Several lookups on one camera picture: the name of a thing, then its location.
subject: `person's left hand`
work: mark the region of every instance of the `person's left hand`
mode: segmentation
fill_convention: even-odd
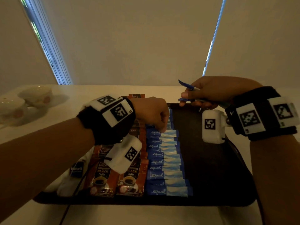
[[[155,128],[161,133],[166,131],[170,113],[164,99],[132,98],[130,101],[137,119],[143,120],[146,124],[155,125]]]

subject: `hand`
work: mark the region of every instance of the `hand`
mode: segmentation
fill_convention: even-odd
[[[164,99],[132,98],[130,101],[137,119],[143,120],[146,124],[155,125],[155,128],[161,133],[166,131],[170,114]]]
[[[208,99],[211,101],[232,102],[232,99],[247,91],[260,88],[262,85],[254,80],[233,77],[233,76],[203,76],[192,83],[200,90],[189,91],[186,89],[181,93],[185,99]],[[218,105],[211,102],[195,101],[192,106],[215,109]],[[180,106],[185,105],[185,101],[180,101]]]

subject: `stack of sweetener packets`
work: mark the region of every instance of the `stack of sweetener packets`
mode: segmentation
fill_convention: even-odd
[[[184,163],[178,141],[179,132],[174,129],[171,109],[166,132],[160,133],[154,126],[147,126],[146,137],[149,159],[147,194],[192,196],[193,189],[185,179]]]

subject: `qr code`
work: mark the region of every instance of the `qr code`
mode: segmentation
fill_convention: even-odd
[[[240,114],[240,118],[244,127],[260,123],[260,120],[258,119],[255,110],[251,110]]]
[[[135,150],[133,147],[130,147],[130,149],[125,155],[125,158],[128,159],[130,162],[132,162],[136,154],[137,154],[137,150]]]
[[[107,104],[110,104],[113,101],[115,101],[115,99],[113,97],[107,95],[101,99],[98,99],[97,101],[106,106]]]
[[[294,117],[289,106],[286,103],[274,105],[273,107],[274,107],[279,119],[286,119],[286,118]]]
[[[120,103],[114,108],[112,108],[110,112],[113,114],[117,121],[121,121],[124,117],[128,115],[127,111]]]
[[[216,120],[215,119],[204,119],[204,129],[215,130],[216,129]]]

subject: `forearm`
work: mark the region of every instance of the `forearm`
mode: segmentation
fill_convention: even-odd
[[[5,207],[0,222],[71,167],[94,143],[92,130],[73,118],[1,144],[0,204]]]
[[[250,151],[266,224],[299,224],[300,144],[284,135],[251,142]]]

